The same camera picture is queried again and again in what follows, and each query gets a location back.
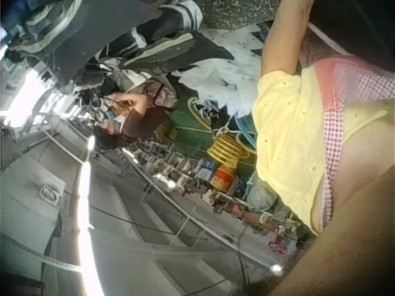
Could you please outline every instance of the yellow shirt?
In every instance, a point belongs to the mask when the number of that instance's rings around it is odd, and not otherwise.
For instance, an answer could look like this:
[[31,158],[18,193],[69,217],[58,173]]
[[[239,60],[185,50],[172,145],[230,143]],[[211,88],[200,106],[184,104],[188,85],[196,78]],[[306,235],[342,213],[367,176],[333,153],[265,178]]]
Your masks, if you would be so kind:
[[[252,110],[258,175],[312,229],[311,209],[325,169],[323,105],[314,68],[303,69],[301,76],[266,74],[258,93]],[[385,115],[382,107],[346,108],[343,140]]]

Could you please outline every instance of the yellow basket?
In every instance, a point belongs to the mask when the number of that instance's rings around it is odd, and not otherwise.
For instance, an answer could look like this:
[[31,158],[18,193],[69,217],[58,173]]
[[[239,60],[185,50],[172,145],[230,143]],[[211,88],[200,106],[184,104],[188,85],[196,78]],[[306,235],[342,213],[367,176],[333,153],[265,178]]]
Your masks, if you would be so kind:
[[237,168],[239,158],[245,157],[245,150],[231,134],[221,134],[207,153],[216,161],[229,168]]

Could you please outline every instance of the pink fabric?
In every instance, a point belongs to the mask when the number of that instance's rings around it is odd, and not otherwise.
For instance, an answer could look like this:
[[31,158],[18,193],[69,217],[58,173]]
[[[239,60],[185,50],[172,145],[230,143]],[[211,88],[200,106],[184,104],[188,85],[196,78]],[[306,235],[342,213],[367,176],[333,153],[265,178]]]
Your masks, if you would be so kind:
[[326,169],[323,180],[320,229],[333,216],[333,181],[343,143],[343,108],[395,98],[395,73],[375,68],[356,57],[332,57],[314,64],[324,108]]

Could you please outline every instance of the seated woman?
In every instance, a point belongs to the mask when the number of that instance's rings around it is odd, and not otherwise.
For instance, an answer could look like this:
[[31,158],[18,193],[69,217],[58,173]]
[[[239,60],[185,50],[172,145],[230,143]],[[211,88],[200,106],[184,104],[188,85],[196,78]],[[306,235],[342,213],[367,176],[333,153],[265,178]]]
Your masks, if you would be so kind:
[[125,147],[137,138],[150,138],[162,125],[170,131],[172,122],[164,108],[150,105],[147,94],[124,94],[116,92],[110,96],[115,103],[132,102],[127,112],[115,120],[104,120],[100,126],[94,127],[94,134],[102,149]]
[[282,0],[252,115],[258,175],[319,234],[349,196],[394,164],[391,105],[382,100],[395,98],[395,75],[336,55],[296,76],[313,3]]

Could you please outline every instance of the woman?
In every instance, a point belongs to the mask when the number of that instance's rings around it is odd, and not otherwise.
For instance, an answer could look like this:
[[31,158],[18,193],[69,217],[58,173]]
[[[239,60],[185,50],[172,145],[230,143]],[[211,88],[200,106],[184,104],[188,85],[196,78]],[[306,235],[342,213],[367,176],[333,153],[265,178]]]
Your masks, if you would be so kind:
[[[394,125],[378,102],[395,77],[351,56],[294,76],[313,4],[282,0],[252,113],[258,175],[319,235],[271,295],[371,295],[395,262]],[[234,295],[268,293],[247,284]]]
[[94,128],[99,145],[103,149],[116,149],[127,146],[137,138],[150,138],[162,125],[170,131],[172,122],[165,109],[152,106],[147,94],[124,94],[116,92],[109,97],[115,104],[131,102],[127,112],[115,120],[104,120]]

